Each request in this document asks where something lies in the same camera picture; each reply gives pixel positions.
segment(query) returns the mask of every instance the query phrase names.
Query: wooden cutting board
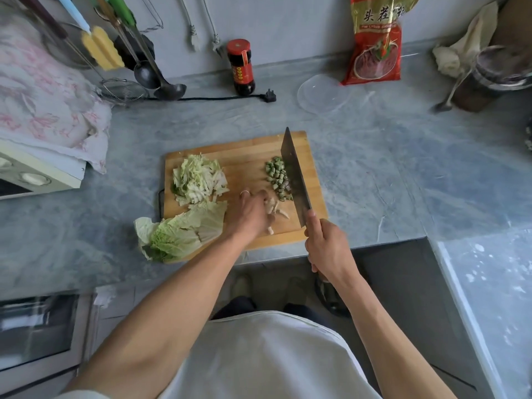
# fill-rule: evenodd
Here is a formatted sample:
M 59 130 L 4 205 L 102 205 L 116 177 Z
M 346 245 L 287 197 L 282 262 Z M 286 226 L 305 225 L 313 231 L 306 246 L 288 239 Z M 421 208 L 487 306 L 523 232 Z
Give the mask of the wooden cutting board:
M 265 189 L 272 197 L 275 196 L 270 182 L 266 180 L 268 175 L 264 172 L 264 165 L 266 161 L 271 160 L 273 157 L 281 156 L 283 135 L 278 134 L 245 141 L 229 142 L 167 154 L 164 170 L 164 218 L 168 219 L 188 210 L 187 206 L 180 206 L 177 203 L 174 194 L 170 190 L 170 185 L 173 181 L 173 169 L 181 166 L 183 160 L 190 154 L 202 153 L 208 159 L 220 162 L 230 191 L 220 196 L 218 201 L 228 201 L 230 206 L 232 202 L 238 201 L 240 192 L 245 187 L 249 187 L 252 192 Z M 312 208 L 319 218 L 328 218 L 306 132 L 292 132 L 292 139 L 294 140 L 297 158 L 301 165 Z M 305 239 L 304 228 L 300 226 L 294 202 L 282 201 L 279 207 L 289 214 L 290 219 L 277 214 L 276 221 L 272 226 L 274 234 L 265 233 L 263 236 L 258 237 L 247 247 L 247 250 L 290 244 Z M 190 259 L 200 251 L 201 249 L 198 249 L 185 260 Z

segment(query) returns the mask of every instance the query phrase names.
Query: pink floral fabric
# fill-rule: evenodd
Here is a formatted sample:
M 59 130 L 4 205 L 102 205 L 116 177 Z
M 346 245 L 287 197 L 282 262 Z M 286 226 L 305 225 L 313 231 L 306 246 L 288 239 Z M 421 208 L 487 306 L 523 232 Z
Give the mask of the pink floral fabric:
M 111 105 L 51 57 L 21 16 L 0 15 L 0 138 L 88 161 L 105 173 Z

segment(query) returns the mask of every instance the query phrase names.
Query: wall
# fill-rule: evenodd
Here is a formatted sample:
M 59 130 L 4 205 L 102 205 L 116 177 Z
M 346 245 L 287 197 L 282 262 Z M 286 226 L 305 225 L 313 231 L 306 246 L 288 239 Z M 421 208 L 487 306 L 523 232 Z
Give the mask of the wall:
M 148 34 L 157 63 L 169 77 L 225 68 L 211 50 L 211 29 L 202 0 L 185 0 L 202 41 L 193 52 L 179 0 L 151 0 L 164 29 Z M 243 37 L 252 45 L 253 64 L 273 63 L 328 53 L 353 46 L 349 0 L 207 0 L 222 41 Z M 419 0 L 402 18 L 404 41 L 434 39 L 463 32 L 478 9 L 493 0 Z M 88 0 L 75 0 L 80 5 Z M 142 0 L 126 0 L 138 26 L 155 25 Z M 94 13 L 90 21 L 102 24 Z

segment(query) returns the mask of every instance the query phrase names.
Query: red plastic bag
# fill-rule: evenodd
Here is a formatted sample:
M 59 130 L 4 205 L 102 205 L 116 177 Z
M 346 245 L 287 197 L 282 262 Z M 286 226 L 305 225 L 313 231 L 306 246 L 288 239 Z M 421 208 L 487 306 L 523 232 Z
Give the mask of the red plastic bag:
M 401 79 L 401 27 L 397 19 L 418 0 L 351 0 L 355 51 L 342 84 Z

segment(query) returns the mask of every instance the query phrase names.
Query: soy sauce bottle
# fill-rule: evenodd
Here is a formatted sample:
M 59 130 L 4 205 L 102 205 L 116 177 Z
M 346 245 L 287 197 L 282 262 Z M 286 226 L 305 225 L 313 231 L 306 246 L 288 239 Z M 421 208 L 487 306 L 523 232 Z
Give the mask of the soy sauce bottle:
M 255 91 L 251 66 L 250 44 L 245 39 L 233 39 L 227 43 L 227 57 L 231 62 L 233 82 L 239 95 L 247 96 Z

